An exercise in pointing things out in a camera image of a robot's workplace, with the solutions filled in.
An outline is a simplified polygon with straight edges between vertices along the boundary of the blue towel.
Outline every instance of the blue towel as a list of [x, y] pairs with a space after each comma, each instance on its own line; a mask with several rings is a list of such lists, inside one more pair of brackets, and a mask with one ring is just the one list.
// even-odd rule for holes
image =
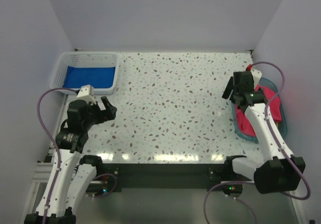
[[115, 67], [70, 67], [63, 87], [81, 88], [92, 85], [94, 88], [110, 88], [114, 81]]

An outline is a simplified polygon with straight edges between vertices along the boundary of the white wall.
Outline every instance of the white wall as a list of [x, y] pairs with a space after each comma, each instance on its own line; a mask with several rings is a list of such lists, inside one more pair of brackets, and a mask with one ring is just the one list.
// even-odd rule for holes
[[[288, 123], [286, 141], [306, 162], [312, 196], [305, 201], [310, 219], [321, 222], [321, 0], [283, 0], [254, 51], [255, 61], [278, 64], [286, 76], [281, 96]], [[263, 68], [279, 82], [279, 74]], [[304, 185], [298, 195], [305, 195]]]
[[[71, 45], [49, 0], [0, 0], [0, 14], [0, 222], [18, 223], [36, 162], [49, 146], [36, 103]], [[52, 94], [42, 104], [50, 130], [61, 102]]]
[[254, 49], [282, 0], [50, 0], [72, 46], [117, 51]]

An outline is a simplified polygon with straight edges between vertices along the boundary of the white plastic basket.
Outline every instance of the white plastic basket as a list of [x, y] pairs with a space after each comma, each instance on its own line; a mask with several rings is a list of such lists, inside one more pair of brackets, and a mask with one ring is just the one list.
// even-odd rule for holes
[[[115, 76], [112, 87], [95, 88], [94, 94], [110, 95], [112, 94], [118, 76], [120, 55], [111, 52], [65, 52], [63, 53], [54, 68], [50, 81], [50, 88], [62, 87], [64, 85], [68, 66], [73, 67], [115, 67]], [[75, 95], [72, 91], [60, 90], [69, 95]]]

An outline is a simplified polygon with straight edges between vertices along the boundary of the black metal frame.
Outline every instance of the black metal frame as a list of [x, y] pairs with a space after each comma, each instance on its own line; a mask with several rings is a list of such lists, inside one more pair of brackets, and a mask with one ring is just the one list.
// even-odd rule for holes
[[[222, 164], [103, 164], [106, 173], [117, 177], [115, 192], [122, 188], [181, 188], [209, 190], [222, 181], [248, 180]], [[107, 179], [107, 189], [114, 180]], [[100, 192], [101, 184], [90, 184], [87, 192]]]

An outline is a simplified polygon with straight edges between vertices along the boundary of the terrazzo tabletop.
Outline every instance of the terrazzo tabletop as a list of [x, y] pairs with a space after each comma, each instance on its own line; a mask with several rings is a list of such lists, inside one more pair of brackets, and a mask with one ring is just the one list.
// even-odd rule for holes
[[[259, 145], [234, 133], [231, 103], [221, 98], [233, 72], [252, 62], [250, 54], [121, 56], [116, 88], [107, 96], [116, 119], [91, 128], [84, 155], [99, 155], [104, 163], [209, 164], [231, 155], [263, 162]], [[68, 97], [61, 120], [74, 99]]]

